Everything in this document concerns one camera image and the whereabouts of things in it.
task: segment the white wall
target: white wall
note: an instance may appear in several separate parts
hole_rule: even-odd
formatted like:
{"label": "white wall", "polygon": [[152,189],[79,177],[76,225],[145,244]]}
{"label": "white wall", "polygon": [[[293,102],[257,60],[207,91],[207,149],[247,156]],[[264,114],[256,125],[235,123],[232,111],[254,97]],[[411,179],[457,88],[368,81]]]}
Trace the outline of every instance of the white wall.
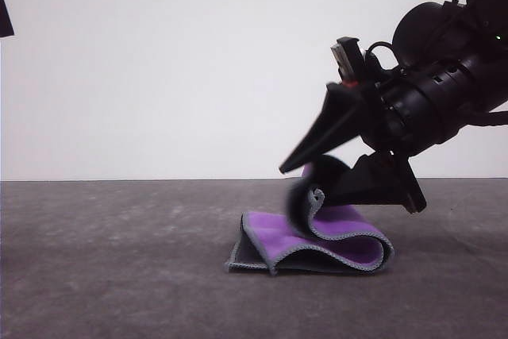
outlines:
{"label": "white wall", "polygon": [[[428,0],[6,1],[2,178],[60,180],[278,177],[337,80],[334,40],[391,40]],[[507,133],[465,129],[414,170],[506,176]]]}

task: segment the black object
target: black object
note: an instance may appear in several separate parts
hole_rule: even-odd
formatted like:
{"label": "black object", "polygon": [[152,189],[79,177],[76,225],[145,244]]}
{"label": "black object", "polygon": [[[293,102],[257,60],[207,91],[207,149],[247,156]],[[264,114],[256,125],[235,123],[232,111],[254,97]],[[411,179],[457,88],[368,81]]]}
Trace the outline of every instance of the black object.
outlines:
{"label": "black object", "polygon": [[7,37],[13,35],[14,35],[13,25],[10,23],[6,2],[4,0],[0,0],[0,37]]}
{"label": "black object", "polygon": [[[361,52],[357,43],[342,37],[332,47],[342,83],[327,85],[321,114],[280,167],[312,163],[288,206],[313,187],[328,205],[421,211],[426,202],[408,158],[466,125],[508,124],[508,112],[489,113],[508,100],[508,0],[423,3],[402,19],[392,44]],[[372,52],[378,46],[392,50],[396,67],[381,67]],[[359,135],[375,153],[354,168],[322,155]]]}

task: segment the gray floor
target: gray floor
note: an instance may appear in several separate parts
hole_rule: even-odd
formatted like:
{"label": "gray floor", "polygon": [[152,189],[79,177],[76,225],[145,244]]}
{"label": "gray floor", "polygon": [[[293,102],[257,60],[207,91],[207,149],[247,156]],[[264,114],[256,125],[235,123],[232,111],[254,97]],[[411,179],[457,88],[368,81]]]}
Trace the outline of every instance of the gray floor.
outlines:
{"label": "gray floor", "polygon": [[363,207],[397,251],[384,273],[225,273],[241,213],[281,211],[288,184],[3,183],[2,337],[508,337],[507,179]]}

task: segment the fabric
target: fabric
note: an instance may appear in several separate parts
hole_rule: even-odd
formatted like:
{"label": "fabric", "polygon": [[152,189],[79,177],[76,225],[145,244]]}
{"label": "fabric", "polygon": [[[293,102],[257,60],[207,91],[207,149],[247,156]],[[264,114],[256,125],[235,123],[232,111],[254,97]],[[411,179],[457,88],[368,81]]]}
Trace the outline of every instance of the fabric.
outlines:
{"label": "fabric", "polygon": [[266,269],[275,275],[279,269],[361,274],[385,268],[394,255],[390,241],[354,207],[323,207],[324,198],[320,190],[309,191],[305,233],[291,212],[244,213],[226,269]]}

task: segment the black cable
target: black cable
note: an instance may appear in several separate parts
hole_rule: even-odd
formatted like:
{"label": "black cable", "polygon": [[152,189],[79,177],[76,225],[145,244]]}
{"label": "black cable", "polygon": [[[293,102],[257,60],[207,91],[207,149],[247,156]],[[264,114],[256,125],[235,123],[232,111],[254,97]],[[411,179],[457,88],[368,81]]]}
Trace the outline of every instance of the black cable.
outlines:
{"label": "black cable", "polygon": [[464,122],[471,126],[503,126],[508,125],[508,111],[493,113],[469,112],[462,115]]}
{"label": "black cable", "polygon": [[394,46],[390,43],[387,43],[386,41],[377,41],[375,42],[373,45],[371,45],[369,47],[369,49],[366,51],[365,53],[365,56],[367,55],[371,55],[372,54],[372,51],[377,48],[377,47],[384,47],[384,48],[388,48],[391,50],[392,54],[394,55],[395,59],[397,60],[397,63],[399,65],[399,67],[402,67],[402,68],[408,68],[407,65],[405,65],[403,62],[402,62],[402,59],[400,57],[400,55],[395,51],[394,49]]}

